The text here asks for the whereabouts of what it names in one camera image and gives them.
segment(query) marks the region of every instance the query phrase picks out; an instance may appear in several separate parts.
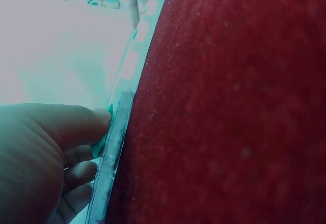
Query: transparent plastic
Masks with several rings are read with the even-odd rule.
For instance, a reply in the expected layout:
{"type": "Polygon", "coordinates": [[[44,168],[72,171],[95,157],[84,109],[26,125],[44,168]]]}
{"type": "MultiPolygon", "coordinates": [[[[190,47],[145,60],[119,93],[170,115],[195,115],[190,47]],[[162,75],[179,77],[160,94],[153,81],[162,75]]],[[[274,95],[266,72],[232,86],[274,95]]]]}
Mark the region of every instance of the transparent plastic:
{"type": "Polygon", "coordinates": [[[133,97],[164,1],[149,0],[136,31],[125,0],[0,1],[0,105],[68,104],[113,113],[101,141],[103,156],[96,160],[90,205],[72,224],[105,221],[133,97]]]}

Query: textured red material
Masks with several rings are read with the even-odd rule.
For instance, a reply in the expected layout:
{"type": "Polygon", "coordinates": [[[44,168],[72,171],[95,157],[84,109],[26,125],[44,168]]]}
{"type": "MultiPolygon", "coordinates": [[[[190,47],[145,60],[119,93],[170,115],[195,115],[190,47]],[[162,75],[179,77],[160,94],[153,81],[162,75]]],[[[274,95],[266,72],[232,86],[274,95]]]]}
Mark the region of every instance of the textured red material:
{"type": "Polygon", "coordinates": [[[166,0],[110,223],[326,223],[326,0],[166,0]]]}

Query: plastic strip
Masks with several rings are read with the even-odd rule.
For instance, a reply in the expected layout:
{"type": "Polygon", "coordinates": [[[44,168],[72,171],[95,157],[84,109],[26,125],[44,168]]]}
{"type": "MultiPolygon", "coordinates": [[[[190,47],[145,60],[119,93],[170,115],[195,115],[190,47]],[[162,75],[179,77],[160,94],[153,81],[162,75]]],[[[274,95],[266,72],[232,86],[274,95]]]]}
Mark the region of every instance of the plastic strip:
{"type": "Polygon", "coordinates": [[[145,64],[147,52],[165,0],[149,0],[135,31],[116,79],[109,102],[113,120],[105,139],[103,156],[95,178],[86,224],[104,223],[110,201],[134,94],[145,64]]]}

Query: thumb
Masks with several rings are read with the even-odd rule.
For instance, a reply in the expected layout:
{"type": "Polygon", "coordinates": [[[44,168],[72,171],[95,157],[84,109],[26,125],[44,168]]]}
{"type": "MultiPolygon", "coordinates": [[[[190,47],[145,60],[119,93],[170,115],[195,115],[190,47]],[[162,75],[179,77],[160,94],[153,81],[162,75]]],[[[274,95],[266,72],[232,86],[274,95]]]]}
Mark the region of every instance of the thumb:
{"type": "Polygon", "coordinates": [[[24,124],[36,123],[63,151],[100,140],[110,126],[111,115],[105,109],[89,110],[82,106],[26,103],[5,106],[24,124]]]}

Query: red felt surface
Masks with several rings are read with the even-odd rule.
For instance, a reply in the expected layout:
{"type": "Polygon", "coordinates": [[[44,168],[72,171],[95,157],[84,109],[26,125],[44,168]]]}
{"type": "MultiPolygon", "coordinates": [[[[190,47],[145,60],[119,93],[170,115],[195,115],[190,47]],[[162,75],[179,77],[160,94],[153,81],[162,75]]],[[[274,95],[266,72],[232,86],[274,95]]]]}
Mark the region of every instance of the red felt surface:
{"type": "Polygon", "coordinates": [[[326,0],[166,0],[110,223],[326,223],[326,0]]]}

